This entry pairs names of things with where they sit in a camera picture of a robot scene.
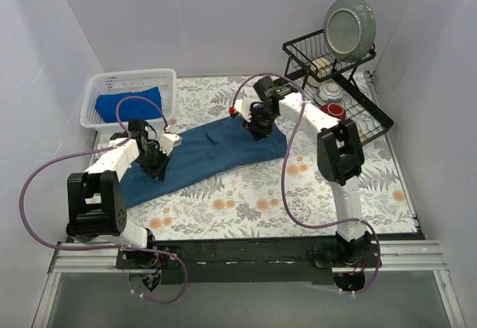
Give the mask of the black wire dish rack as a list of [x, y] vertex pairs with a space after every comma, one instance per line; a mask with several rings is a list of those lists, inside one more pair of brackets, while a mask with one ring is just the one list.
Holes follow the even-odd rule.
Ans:
[[[373, 90], [370, 88], [370, 73], [358, 71], [360, 65], [374, 59], [375, 48], [369, 50], [363, 59], [347, 63], [333, 56], [326, 46], [324, 32], [318, 30], [285, 42], [282, 49], [288, 55], [285, 76], [301, 85], [306, 97], [316, 105], [321, 106], [314, 98], [318, 87], [307, 83], [309, 75], [320, 81], [320, 85], [329, 81], [342, 88], [344, 98], [341, 106], [346, 110], [347, 118], [356, 123], [363, 145], [385, 135], [394, 125], [391, 117], [375, 102]], [[317, 78], [310, 69], [312, 61], [319, 57], [325, 57], [332, 63], [332, 73], [323, 79]]]

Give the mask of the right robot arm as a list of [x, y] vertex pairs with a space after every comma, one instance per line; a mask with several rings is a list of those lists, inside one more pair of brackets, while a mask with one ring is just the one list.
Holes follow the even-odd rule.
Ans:
[[318, 109], [295, 81], [271, 73], [253, 76], [258, 101], [233, 98], [232, 117], [241, 116], [244, 127], [256, 140], [270, 136], [276, 118], [282, 116], [295, 123], [316, 141], [317, 164], [321, 176], [329, 183], [335, 202], [338, 260], [346, 266], [357, 265], [370, 247], [371, 227], [362, 218], [359, 177], [364, 153], [356, 123], [343, 121]]

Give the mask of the teal blue t shirt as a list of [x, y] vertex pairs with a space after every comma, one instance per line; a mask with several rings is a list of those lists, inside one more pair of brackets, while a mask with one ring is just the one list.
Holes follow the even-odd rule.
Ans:
[[256, 141], [239, 117], [219, 119], [180, 136], [182, 144], [174, 149], [163, 181], [147, 176], [138, 163], [127, 170], [121, 190], [128, 209], [240, 165], [280, 159], [287, 148], [286, 136], [278, 127]]

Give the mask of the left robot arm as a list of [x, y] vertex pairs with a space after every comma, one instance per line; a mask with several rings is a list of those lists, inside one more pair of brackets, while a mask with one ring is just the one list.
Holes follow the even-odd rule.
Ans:
[[111, 150], [85, 172], [71, 174], [67, 180], [66, 233], [82, 242], [103, 238], [124, 249], [125, 259], [142, 268], [158, 266], [159, 251], [152, 245], [153, 233], [127, 218], [120, 182], [134, 163], [148, 177], [164, 180], [173, 150], [182, 144], [179, 135], [168, 131], [151, 139], [151, 129], [145, 120], [131, 119], [125, 131], [110, 137]]

